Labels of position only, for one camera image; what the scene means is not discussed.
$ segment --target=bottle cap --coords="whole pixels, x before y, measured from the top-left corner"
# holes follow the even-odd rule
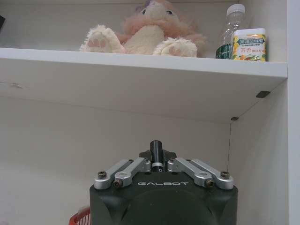
[[[242,12],[245,14],[245,6],[242,4],[234,4],[227,9],[227,16],[231,13]]]

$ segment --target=red plastic object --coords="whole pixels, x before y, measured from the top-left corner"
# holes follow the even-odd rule
[[[84,208],[70,218],[69,225],[90,225],[90,208]]]

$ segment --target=galbot logo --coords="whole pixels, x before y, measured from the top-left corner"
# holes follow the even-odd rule
[[[188,182],[164,182],[164,183],[156,183],[156,182],[139,182],[137,183],[137,185],[139,186],[180,186],[180,185],[184,185],[186,186],[188,184]]]

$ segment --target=pink paw pad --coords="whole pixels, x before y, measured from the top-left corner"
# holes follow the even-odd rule
[[[102,48],[104,48],[106,46],[106,41],[105,40],[101,40],[99,42],[98,39],[94,39],[93,41],[89,40],[88,41],[88,46],[89,47],[102,47]]]
[[[181,50],[178,49],[178,50],[175,50],[175,47],[172,46],[170,49],[169,49],[169,52],[171,55],[173,56],[181,56]]]
[[[104,48],[104,47],[106,46],[106,41],[105,41],[105,40],[101,40],[101,41],[100,41],[100,46],[101,46],[102,48]]]

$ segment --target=plastic bottle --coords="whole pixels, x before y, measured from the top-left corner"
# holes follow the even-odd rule
[[[231,59],[232,34],[241,29],[244,17],[245,7],[242,4],[234,4],[228,8],[227,21],[219,38],[216,59]]]

